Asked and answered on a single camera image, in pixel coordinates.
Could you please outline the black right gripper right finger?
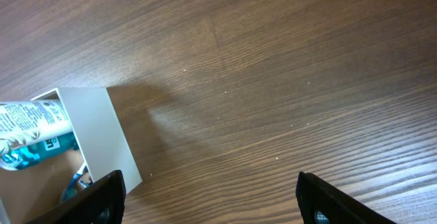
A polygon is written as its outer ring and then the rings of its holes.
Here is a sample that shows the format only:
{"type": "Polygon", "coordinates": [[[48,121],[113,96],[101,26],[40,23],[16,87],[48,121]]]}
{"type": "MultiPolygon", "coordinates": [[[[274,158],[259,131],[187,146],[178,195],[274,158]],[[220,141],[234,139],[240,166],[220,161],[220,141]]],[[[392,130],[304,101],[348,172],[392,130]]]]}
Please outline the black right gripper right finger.
{"type": "Polygon", "coordinates": [[[298,174],[296,199],[305,224],[394,224],[313,173],[298,174]]]}

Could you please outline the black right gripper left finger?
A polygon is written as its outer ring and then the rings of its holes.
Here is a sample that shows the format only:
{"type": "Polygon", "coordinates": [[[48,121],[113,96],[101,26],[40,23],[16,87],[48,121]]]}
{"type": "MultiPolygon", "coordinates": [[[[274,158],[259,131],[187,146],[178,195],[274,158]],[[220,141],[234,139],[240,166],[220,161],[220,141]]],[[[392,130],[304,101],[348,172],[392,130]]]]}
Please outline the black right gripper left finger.
{"type": "Polygon", "coordinates": [[[31,224],[120,224],[126,187],[120,170],[114,170],[69,200],[30,220],[31,224]]]}

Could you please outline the blue white toothbrush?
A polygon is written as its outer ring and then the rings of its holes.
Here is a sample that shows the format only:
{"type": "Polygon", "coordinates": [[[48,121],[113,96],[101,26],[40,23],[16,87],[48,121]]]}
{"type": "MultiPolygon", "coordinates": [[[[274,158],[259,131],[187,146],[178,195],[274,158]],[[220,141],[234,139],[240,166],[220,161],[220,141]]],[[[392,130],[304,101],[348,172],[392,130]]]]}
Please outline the blue white toothbrush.
{"type": "Polygon", "coordinates": [[[86,172],[87,172],[87,164],[83,163],[78,169],[78,171],[72,176],[69,185],[63,190],[61,197],[59,199],[60,203],[69,200],[70,198],[74,197],[77,194],[77,191],[74,188],[74,186],[83,177],[83,175],[86,172]]]}

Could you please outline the blue mouthwash bottle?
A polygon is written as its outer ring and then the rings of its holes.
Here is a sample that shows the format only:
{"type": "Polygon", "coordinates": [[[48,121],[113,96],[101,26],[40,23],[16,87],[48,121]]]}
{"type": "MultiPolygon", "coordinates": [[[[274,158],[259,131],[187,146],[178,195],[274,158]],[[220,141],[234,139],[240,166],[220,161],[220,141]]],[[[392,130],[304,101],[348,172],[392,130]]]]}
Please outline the blue mouthwash bottle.
{"type": "Polygon", "coordinates": [[[78,149],[74,133],[70,132],[4,154],[1,156],[1,168],[7,171],[23,170],[68,150],[78,149]]]}

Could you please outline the white lotion tube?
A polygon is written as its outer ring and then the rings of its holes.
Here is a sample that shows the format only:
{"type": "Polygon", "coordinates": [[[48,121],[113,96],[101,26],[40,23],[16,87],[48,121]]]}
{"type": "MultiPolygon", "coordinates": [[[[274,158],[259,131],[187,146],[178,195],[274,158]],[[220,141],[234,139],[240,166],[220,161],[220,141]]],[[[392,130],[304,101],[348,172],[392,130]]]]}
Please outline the white lotion tube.
{"type": "Polygon", "coordinates": [[[72,132],[60,100],[1,103],[1,155],[72,132]]]}

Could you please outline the blue disposable razor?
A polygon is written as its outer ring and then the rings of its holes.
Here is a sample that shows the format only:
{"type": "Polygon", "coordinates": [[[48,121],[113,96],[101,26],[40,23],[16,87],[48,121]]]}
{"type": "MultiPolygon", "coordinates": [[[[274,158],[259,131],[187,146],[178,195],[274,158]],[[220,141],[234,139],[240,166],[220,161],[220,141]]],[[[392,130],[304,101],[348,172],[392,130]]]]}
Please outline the blue disposable razor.
{"type": "Polygon", "coordinates": [[[78,181],[78,185],[82,188],[85,189],[87,187],[89,187],[92,184],[92,181],[85,181],[85,180],[79,180],[78,181]]]}

